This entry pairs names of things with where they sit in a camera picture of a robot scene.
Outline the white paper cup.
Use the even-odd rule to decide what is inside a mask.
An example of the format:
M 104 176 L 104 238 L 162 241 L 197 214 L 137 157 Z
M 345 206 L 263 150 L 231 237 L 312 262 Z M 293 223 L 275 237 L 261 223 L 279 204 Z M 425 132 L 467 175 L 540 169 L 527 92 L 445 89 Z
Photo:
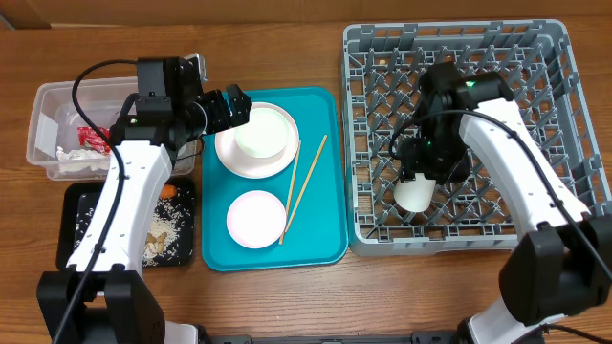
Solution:
M 423 173 L 416 173 L 413 180 L 398 181 L 394 189 L 394 200 L 402 209 L 409 212 L 424 212 L 431 203 L 436 186 Z

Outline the orange carrot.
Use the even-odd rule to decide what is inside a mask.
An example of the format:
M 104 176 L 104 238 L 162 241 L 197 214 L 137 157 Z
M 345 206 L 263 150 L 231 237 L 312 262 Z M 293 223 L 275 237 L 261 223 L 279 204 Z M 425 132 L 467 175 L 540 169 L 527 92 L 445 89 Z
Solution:
M 165 184 L 162 188 L 159 198 L 166 200 L 176 197 L 178 194 L 178 188 L 173 184 Z

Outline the pink bowl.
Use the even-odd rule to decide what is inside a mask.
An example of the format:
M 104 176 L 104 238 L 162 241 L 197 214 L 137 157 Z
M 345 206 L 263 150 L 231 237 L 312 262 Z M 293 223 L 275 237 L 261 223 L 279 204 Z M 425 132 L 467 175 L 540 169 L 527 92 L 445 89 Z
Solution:
M 243 193 L 229 206 L 227 229 L 241 247 L 260 249 L 274 244 L 285 230 L 285 206 L 272 193 L 253 190 Z

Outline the red snack wrapper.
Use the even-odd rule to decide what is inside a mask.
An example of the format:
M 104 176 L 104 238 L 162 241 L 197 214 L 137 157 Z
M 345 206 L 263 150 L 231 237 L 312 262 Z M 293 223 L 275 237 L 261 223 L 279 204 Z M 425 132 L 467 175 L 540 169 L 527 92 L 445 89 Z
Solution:
M 78 127 L 77 136 L 79 144 L 85 148 L 93 149 L 103 155 L 108 155 L 111 151 L 110 146 L 91 127 Z

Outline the peanuts and rice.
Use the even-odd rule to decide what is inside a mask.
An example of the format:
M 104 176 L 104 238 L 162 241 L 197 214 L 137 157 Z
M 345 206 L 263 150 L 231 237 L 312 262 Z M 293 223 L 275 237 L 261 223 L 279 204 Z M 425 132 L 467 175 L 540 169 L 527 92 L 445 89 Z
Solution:
M 143 252 L 145 268 L 178 267 L 190 262 L 194 240 L 193 192 L 178 187 L 171 199 L 157 201 Z

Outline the white napkin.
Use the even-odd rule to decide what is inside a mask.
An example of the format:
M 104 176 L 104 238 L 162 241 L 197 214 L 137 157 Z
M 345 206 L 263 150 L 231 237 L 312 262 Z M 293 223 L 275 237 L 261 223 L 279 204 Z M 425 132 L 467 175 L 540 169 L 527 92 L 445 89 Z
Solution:
M 109 168 L 109 157 L 96 150 L 77 149 L 66 153 L 61 146 L 57 146 L 55 154 L 60 161 L 58 169 L 62 173 L 79 172 L 85 169 L 98 171 Z

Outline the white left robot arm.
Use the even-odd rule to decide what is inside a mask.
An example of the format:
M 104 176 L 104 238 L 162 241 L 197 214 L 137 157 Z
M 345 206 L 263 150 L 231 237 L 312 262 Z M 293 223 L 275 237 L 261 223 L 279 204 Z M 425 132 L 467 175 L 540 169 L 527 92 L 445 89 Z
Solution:
M 139 58 L 137 92 L 102 132 L 110 162 L 94 216 L 64 269 L 42 273 L 39 308 L 54 343 L 207 343 L 201 325 L 164 312 L 142 277 L 156 203 L 187 143 L 247 123 L 251 99 L 235 84 L 204 91 L 205 60 Z

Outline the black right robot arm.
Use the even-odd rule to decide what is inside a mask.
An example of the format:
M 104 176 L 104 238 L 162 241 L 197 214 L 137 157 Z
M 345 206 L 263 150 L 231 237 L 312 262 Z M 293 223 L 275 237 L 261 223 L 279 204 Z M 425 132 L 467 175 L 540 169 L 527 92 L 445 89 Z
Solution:
M 500 270 L 499 297 L 463 320 L 454 343 L 538 343 L 562 320 L 603 305 L 611 290 L 611 219 L 593 214 L 561 181 L 526 129 L 513 90 L 496 72 L 463 76 L 450 62 L 420 79 L 411 120 L 390 156 L 401 169 L 397 205 L 426 210 L 436 185 L 463 180 L 476 154 L 514 221 L 518 243 Z

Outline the grey dishwasher rack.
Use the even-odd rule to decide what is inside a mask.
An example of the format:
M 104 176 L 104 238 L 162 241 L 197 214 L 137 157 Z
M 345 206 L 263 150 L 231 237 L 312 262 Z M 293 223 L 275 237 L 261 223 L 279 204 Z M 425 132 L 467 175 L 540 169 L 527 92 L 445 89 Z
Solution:
M 388 143 L 419 100 L 436 63 L 462 75 L 497 72 L 514 91 L 543 155 L 590 212 L 607 215 L 611 192 L 565 25 L 554 19 L 356 24 L 343 34 L 342 122 L 350 247 L 361 256 L 511 249 L 509 210 L 473 154 L 460 183 L 438 186 L 421 213 L 394 200 L 400 164 Z

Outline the pale green bowl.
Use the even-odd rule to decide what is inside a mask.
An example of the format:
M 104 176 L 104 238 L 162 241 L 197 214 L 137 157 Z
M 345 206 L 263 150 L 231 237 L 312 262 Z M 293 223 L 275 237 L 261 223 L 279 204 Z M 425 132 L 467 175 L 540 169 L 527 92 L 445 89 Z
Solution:
M 255 108 L 249 121 L 236 128 L 234 140 L 247 155 L 265 159 L 280 153 L 286 146 L 288 124 L 275 109 Z

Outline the pink plate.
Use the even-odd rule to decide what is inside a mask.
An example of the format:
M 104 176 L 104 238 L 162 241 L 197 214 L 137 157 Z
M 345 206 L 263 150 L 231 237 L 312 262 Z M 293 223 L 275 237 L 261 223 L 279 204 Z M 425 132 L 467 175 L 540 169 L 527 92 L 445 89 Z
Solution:
M 255 102 L 252 109 L 271 108 L 278 111 L 287 121 L 288 137 L 284 149 L 265 159 L 253 158 L 244 153 L 236 144 L 234 134 L 237 127 L 215 135 L 215 151 L 221 163 L 232 173 L 247 179 L 264 179 L 280 173 L 294 159 L 299 142 L 299 132 L 294 119 L 281 107 L 269 102 Z

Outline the right wooden chopstick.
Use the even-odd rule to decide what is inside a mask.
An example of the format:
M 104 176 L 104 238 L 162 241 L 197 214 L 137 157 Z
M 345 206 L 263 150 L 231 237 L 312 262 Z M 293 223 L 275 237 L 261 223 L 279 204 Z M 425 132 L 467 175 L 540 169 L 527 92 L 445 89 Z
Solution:
M 306 179 L 305 179 L 305 181 L 304 181 L 304 183 L 303 183 L 303 185 L 302 185 L 302 187 L 301 187 L 301 189 L 300 189 L 300 192 L 299 192 L 299 194 L 298 194 L 298 197 L 297 197 L 297 200 L 296 200 L 296 202 L 295 202 L 294 208 L 292 209 L 291 215 L 290 215 L 290 217 L 289 217 L 289 220 L 288 220 L 288 222 L 287 222 L 287 225 L 286 225 L 286 227 L 285 227 L 285 230 L 284 230 L 284 232 L 283 232 L 283 235 L 284 235 L 284 234 L 285 234 L 285 233 L 286 233 L 286 232 L 289 230 L 289 228 L 290 228 L 291 224 L 293 223 L 293 220 L 294 220 L 294 218 L 295 218 L 295 215 L 296 215 L 296 213 L 297 213 L 297 210 L 298 210 L 298 208 L 299 208 L 299 206 L 300 206 L 300 204 L 301 204 L 301 201 L 302 201 L 303 195 L 304 195 L 304 193 L 305 193 L 305 191 L 306 191 L 306 189 L 307 189 L 307 186 L 309 185 L 310 180 L 312 179 L 312 175 L 313 175 L 314 170 L 315 170 L 315 168 L 316 168 L 316 166 L 317 166 L 317 163 L 318 163 L 318 161 L 319 161 L 319 157 L 320 157 L 320 155 L 321 155 L 321 153 L 322 153 L 322 150 L 323 150 L 323 148 L 324 148 L 324 146 L 325 146 L 325 143 L 326 143 L 326 141 L 327 141 L 327 138 L 328 138 L 328 136 L 325 134 L 325 135 L 323 136 L 322 140 L 321 140 L 321 143 L 320 143 L 320 145 L 319 145 L 319 148 L 318 148 L 318 150 L 317 150 L 317 153 L 316 153 L 316 155 L 315 155 L 315 157 L 314 157 L 314 159 L 313 159 L 313 161 L 312 161 L 312 163 L 311 163 L 311 166 L 310 166 L 309 172 L 308 172 L 308 174 L 307 174 L 307 176 L 306 176 Z

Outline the black plastic tray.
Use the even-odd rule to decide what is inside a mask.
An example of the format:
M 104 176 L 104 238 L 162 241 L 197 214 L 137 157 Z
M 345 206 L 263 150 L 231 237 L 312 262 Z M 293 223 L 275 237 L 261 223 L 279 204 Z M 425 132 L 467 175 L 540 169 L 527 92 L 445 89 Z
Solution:
M 74 183 L 64 194 L 55 266 L 66 267 L 93 219 L 102 183 Z M 192 257 L 195 227 L 193 180 L 176 177 L 164 186 L 144 245 L 142 264 L 146 268 L 178 267 Z

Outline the clear plastic bin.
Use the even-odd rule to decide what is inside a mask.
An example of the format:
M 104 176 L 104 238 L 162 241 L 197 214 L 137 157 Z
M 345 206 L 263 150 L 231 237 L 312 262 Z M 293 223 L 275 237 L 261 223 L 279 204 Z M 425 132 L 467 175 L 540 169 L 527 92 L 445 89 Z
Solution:
M 37 90 L 30 120 L 26 159 L 46 169 L 53 181 L 104 179 L 107 170 L 62 173 L 58 167 L 56 148 L 90 149 L 79 144 L 77 128 L 85 126 L 72 101 L 72 81 L 43 84 Z M 114 77 L 87 79 L 79 84 L 77 98 L 89 119 L 99 128 L 110 128 L 119 117 L 127 96 L 138 91 L 137 79 Z

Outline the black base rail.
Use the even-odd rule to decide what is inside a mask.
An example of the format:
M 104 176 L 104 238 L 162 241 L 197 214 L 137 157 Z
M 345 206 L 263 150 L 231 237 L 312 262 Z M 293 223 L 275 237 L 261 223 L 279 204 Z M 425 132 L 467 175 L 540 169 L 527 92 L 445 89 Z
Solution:
M 456 331 L 423 331 L 404 335 L 282 336 L 202 334 L 200 344 L 464 344 Z

